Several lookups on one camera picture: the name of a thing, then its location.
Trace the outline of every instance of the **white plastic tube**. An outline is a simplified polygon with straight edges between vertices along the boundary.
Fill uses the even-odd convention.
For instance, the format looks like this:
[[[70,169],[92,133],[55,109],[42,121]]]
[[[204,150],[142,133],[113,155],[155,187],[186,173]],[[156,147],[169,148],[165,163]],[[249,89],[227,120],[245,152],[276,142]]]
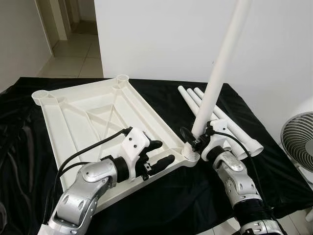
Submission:
[[[202,100],[199,98],[199,96],[197,96],[197,94],[192,89],[188,88],[187,93],[190,95],[190,97],[194,100],[194,102],[198,106],[201,105]],[[215,120],[215,119],[219,119],[219,118],[214,113],[212,113],[210,120]],[[226,133],[231,135],[231,136],[234,136],[234,134],[229,129],[227,129]],[[226,140],[230,144],[231,151],[237,159],[242,160],[242,159],[245,159],[247,157],[247,154],[245,153],[243,148],[241,148],[237,142],[235,142],[232,138],[229,138],[229,137],[227,137]]]
[[[199,97],[204,97],[204,93],[196,87],[195,93]],[[254,157],[263,151],[263,146],[255,139],[251,138],[240,126],[238,126],[226,113],[224,113],[217,105],[213,109],[214,114],[220,118],[227,120],[228,129],[235,135],[240,142],[244,143],[251,156]]]
[[[181,94],[181,96],[184,98],[186,103],[188,104],[189,108],[193,112],[193,114],[196,116],[199,110],[199,106],[195,103],[195,101],[190,97],[190,95],[187,93],[185,88],[183,86],[179,86],[178,90]]]
[[[196,138],[203,133],[205,125],[213,113],[213,108],[225,79],[226,69],[245,25],[251,2],[251,0],[237,0],[236,2],[235,10],[224,37],[220,53],[205,89],[202,105],[200,106],[191,131]]]

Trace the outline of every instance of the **tiled floor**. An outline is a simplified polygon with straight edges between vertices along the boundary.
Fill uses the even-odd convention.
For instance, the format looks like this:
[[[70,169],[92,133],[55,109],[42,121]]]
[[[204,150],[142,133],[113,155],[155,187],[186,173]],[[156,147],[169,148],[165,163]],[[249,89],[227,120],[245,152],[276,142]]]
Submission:
[[[38,76],[51,78],[103,77],[97,35],[72,34],[59,41],[52,58]]]
[[[59,41],[53,49],[55,57],[38,76],[51,78],[103,77],[98,36],[73,34],[67,41]],[[305,220],[309,210],[296,211],[279,219],[288,235],[312,235],[313,225]],[[201,235],[231,235],[239,230],[232,218]]]

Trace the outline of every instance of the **floor tile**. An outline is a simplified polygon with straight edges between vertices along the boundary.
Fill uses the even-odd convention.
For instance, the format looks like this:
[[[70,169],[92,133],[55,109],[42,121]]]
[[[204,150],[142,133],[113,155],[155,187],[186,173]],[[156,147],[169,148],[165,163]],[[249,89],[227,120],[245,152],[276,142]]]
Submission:
[[[91,46],[90,42],[81,40],[81,41],[59,41],[54,47],[53,52],[54,56],[70,56],[70,57],[83,57],[85,58],[88,50]]]
[[[41,76],[78,76],[84,60],[84,58],[80,57],[55,57],[45,66],[41,72]]]
[[[64,76],[64,75],[38,75],[37,77],[46,77],[46,78],[78,78],[78,76]]]
[[[88,51],[87,57],[100,58],[100,46],[99,42],[92,43]]]
[[[75,33],[98,35],[96,22],[80,21],[74,28]]]
[[[214,235],[214,232],[213,232],[213,229],[209,229],[207,231],[199,233],[198,235]]]
[[[313,222],[308,222],[305,220],[305,216],[310,211],[310,209],[296,211],[289,215],[290,219],[293,221],[296,229],[301,235],[312,235],[313,234]]]
[[[289,215],[278,219],[278,221],[288,235],[300,235]]]
[[[79,77],[103,77],[100,58],[86,58]]]
[[[95,42],[99,42],[99,38],[98,38],[98,35],[73,33],[70,36],[69,41],[73,43],[95,43]]]

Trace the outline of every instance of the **white plastic frame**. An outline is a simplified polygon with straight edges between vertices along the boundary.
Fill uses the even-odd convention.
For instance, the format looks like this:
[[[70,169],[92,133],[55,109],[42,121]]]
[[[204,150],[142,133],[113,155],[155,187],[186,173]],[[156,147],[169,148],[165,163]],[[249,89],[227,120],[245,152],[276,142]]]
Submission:
[[[180,166],[192,167],[197,163],[182,156],[181,139],[131,86],[126,75],[54,91],[36,91],[32,98],[42,108],[57,167],[77,151],[129,126],[143,130],[151,140],[163,142],[161,148],[147,154],[152,165],[170,154],[175,156],[172,164],[147,181],[137,177],[108,190],[99,199],[97,212]],[[124,138],[121,135],[94,148],[71,164],[96,162],[107,155],[117,157]],[[79,166],[61,177],[64,190],[74,182],[78,169]]]

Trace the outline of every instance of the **table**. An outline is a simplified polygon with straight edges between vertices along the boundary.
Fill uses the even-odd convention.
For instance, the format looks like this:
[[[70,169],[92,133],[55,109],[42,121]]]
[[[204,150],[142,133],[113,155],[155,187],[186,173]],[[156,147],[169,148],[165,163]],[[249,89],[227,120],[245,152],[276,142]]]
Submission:
[[[99,80],[21,77],[0,94],[0,202],[8,214],[4,234],[36,234],[57,172],[41,108],[30,95]],[[136,79],[130,83],[180,138],[181,126],[192,127],[195,117],[177,87],[204,90],[205,83]],[[313,192],[305,180],[230,85],[223,85],[217,104],[264,146],[254,162],[276,217],[313,206]],[[243,162],[255,179],[249,159]],[[96,214],[87,234],[196,234],[231,216],[222,182],[208,163],[199,161]]]

